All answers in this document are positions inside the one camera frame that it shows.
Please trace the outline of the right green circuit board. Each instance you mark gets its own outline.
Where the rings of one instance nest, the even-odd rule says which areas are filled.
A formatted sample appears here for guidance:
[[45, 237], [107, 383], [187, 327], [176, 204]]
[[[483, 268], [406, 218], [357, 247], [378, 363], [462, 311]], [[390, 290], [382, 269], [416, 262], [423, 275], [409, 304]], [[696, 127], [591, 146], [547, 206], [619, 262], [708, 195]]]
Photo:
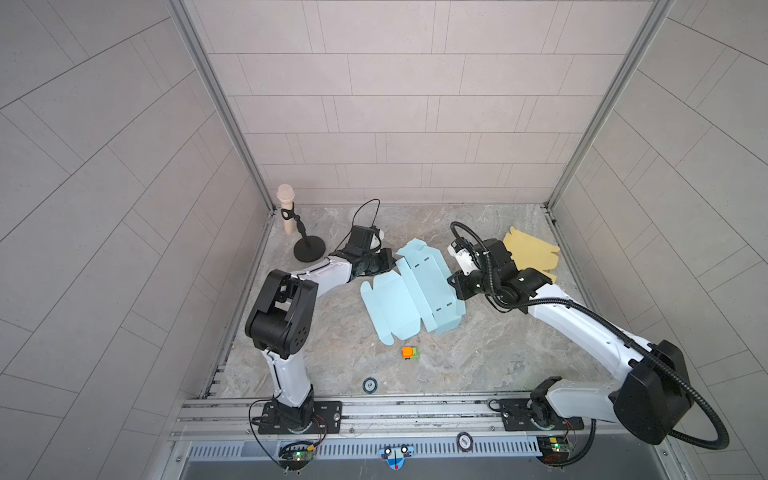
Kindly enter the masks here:
[[567, 461], [574, 451], [573, 444], [564, 436], [539, 436], [536, 438], [543, 464], [559, 464]]

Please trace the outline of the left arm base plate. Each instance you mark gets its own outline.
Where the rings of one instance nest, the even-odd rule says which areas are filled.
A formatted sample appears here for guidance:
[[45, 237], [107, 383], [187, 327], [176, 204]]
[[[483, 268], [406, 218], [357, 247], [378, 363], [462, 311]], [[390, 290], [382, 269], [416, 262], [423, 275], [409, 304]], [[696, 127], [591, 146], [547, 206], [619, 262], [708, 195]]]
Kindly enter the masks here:
[[277, 400], [269, 401], [260, 416], [251, 418], [261, 435], [338, 434], [343, 403], [312, 400], [302, 407], [288, 407]]

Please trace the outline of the beige microphone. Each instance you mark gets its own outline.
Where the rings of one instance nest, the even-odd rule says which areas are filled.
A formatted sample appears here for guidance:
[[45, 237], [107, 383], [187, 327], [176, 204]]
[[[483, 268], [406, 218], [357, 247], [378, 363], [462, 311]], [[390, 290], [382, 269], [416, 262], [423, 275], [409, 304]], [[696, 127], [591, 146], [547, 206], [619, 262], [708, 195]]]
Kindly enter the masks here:
[[276, 196], [280, 203], [280, 214], [284, 223], [284, 231], [287, 235], [292, 235], [296, 231], [294, 189], [289, 184], [281, 184], [277, 189]]

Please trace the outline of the light blue paper box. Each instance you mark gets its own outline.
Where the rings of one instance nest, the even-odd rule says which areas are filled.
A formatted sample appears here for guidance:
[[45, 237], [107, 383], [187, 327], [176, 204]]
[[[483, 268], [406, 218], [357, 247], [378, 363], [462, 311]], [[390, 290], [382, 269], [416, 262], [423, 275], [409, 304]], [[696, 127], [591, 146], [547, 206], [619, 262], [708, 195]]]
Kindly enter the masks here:
[[425, 329], [440, 335], [455, 329], [466, 304], [449, 285], [441, 252], [420, 239], [397, 251], [396, 269], [360, 286], [360, 294], [379, 340], [392, 346]]

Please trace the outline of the green circuit board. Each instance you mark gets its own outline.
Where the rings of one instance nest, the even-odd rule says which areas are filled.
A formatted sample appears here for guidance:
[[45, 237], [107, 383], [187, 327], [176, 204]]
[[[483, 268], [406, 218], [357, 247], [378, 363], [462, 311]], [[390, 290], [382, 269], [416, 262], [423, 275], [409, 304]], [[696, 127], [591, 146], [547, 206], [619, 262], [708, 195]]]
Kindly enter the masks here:
[[314, 442], [297, 441], [282, 446], [278, 455], [284, 469], [298, 471], [315, 458], [316, 451]]
[[539, 436], [536, 438], [543, 464], [559, 464], [567, 461], [574, 451], [573, 444], [564, 436]]

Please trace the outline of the orange green toy block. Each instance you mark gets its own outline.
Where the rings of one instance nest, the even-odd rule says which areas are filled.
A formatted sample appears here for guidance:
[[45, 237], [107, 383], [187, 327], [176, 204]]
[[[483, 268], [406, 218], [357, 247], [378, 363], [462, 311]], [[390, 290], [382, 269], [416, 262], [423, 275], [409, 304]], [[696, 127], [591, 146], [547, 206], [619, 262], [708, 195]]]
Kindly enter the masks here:
[[414, 360], [420, 358], [419, 349], [414, 346], [404, 346], [401, 349], [401, 355], [404, 360]]

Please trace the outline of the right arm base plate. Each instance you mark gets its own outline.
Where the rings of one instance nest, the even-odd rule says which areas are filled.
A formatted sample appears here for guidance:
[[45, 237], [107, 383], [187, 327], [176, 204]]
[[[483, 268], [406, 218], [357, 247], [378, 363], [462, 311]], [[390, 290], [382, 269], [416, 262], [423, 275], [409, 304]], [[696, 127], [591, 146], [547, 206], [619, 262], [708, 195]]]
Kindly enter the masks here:
[[546, 401], [530, 398], [503, 398], [496, 401], [495, 409], [501, 415], [506, 431], [556, 431], [584, 430], [580, 417], [558, 416]]

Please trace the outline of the round black white disc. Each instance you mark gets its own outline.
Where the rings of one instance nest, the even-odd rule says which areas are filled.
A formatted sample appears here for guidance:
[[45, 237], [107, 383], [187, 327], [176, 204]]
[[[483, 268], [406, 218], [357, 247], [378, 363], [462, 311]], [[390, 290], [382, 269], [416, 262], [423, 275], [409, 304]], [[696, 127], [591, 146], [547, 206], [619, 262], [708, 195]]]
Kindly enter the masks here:
[[457, 449], [462, 453], [469, 453], [474, 448], [473, 437], [467, 432], [460, 432], [456, 437]]

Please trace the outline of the yellow paper box stack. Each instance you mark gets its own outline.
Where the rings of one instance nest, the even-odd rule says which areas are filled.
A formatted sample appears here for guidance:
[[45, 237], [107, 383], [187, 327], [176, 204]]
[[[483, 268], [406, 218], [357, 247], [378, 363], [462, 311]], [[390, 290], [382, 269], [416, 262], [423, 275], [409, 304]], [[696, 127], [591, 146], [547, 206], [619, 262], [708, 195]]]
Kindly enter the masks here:
[[559, 263], [560, 248], [525, 232], [511, 227], [503, 239], [503, 244], [511, 254], [519, 270], [533, 268], [546, 276], [553, 283], [557, 276], [552, 273]]

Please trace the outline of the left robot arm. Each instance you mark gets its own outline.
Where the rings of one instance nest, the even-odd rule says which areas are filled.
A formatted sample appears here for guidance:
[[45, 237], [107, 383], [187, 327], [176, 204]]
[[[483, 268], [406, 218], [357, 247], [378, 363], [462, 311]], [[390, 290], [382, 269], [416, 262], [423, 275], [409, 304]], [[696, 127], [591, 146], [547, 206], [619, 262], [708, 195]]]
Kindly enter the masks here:
[[375, 226], [354, 225], [347, 243], [303, 270], [271, 271], [244, 326], [269, 367], [278, 422], [292, 429], [312, 422], [314, 390], [301, 350], [311, 330], [318, 297], [358, 277], [374, 277], [395, 266]]

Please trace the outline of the blue sticker marker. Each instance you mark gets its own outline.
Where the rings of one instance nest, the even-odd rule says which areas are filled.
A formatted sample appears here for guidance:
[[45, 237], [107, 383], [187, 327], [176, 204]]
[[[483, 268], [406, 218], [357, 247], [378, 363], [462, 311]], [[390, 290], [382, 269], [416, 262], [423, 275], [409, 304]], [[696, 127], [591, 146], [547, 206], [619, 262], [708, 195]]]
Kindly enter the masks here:
[[379, 457], [393, 471], [403, 468], [405, 461], [414, 455], [414, 447], [411, 445], [386, 446], [379, 452]]

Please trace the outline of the black microphone stand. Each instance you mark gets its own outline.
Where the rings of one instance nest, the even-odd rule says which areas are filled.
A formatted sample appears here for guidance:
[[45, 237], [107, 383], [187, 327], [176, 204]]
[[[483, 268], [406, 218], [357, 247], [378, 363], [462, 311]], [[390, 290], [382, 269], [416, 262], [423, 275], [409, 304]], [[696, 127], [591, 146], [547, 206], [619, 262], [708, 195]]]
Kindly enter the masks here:
[[286, 221], [294, 220], [301, 236], [301, 239], [293, 247], [295, 258], [303, 263], [311, 263], [321, 259], [326, 250], [325, 242], [318, 236], [307, 234], [306, 227], [294, 208], [282, 208], [281, 216]]

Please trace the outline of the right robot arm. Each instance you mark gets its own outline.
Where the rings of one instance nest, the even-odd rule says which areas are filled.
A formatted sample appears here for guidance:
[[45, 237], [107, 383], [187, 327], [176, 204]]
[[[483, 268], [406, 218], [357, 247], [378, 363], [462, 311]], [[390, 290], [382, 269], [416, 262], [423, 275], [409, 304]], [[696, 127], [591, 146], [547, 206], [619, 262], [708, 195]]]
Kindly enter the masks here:
[[459, 265], [448, 279], [459, 299], [483, 295], [501, 310], [526, 313], [568, 337], [611, 374], [603, 383], [559, 376], [543, 381], [527, 405], [536, 427], [551, 429], [559, 421], [587, 417], [618, 423], [639, 440], [658, 445], [692, 407], [689, 393], [647, 359], [653, 356], [685, 377], [685, 362], [673, 344], [652, 344], [612, 323], [601, 324], [548, 275], [518, 269], [498, 240], [471, 244], [458, 238], [448, 252]]

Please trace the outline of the left green circuit board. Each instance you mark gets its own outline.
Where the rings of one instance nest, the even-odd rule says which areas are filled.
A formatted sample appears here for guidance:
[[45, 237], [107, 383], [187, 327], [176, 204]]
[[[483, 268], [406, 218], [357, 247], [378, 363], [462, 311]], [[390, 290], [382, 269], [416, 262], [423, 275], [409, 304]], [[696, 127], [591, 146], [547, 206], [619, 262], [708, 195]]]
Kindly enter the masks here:
[[278, 455], [284, 469], [298, 471], [315, 458], [316, 451], [314, 442], [297, 441], [282, 446]]

